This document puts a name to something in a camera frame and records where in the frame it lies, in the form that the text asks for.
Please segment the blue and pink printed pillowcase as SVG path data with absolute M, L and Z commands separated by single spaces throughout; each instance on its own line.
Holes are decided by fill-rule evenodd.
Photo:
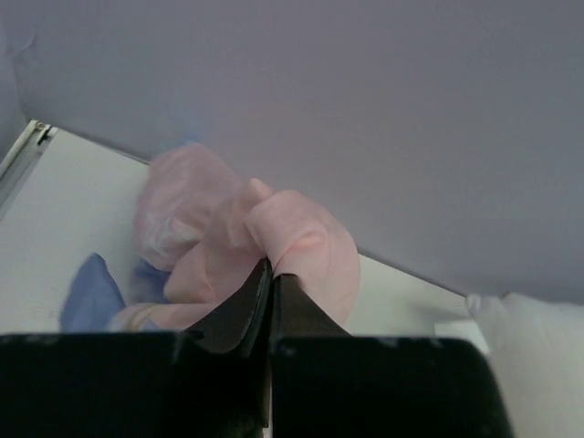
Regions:
M 139 253 L 122 296 L 101 255 L 75 274 L 59 318 L 65 333 L 183 330 L 209 315 L 267 260 L 295 276 L 343 324 L 360 289 L 349 231 L 295 190 L 240 179 L 214 152 L 188 142 L 156 157 L 133 223 Z

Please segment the white pillow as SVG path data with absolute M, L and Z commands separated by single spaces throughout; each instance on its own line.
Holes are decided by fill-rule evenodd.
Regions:
M 583 307 L 518 294 L 470 296 L 468 319 L 437 322 L 437 335 L 486 355 L 518 437 L 583 434 Z

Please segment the left aluminium side rail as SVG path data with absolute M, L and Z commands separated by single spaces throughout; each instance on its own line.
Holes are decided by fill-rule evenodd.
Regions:
M 57 133 L 56 126 L 31 120 L 1 161 L 1 218 Z

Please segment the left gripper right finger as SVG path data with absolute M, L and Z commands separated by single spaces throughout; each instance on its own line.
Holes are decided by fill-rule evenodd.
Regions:
M 294 275 L 278 276 L 273 285 L 271 339 L 350 338 L 302 289 Z

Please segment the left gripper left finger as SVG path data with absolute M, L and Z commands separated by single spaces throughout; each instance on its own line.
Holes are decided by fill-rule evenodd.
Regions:
M 185 333 L 197 347 L 211 354 L 249 357 L 269 307 L 272 281 L 270 262 L 261 259 L 232 296 Z

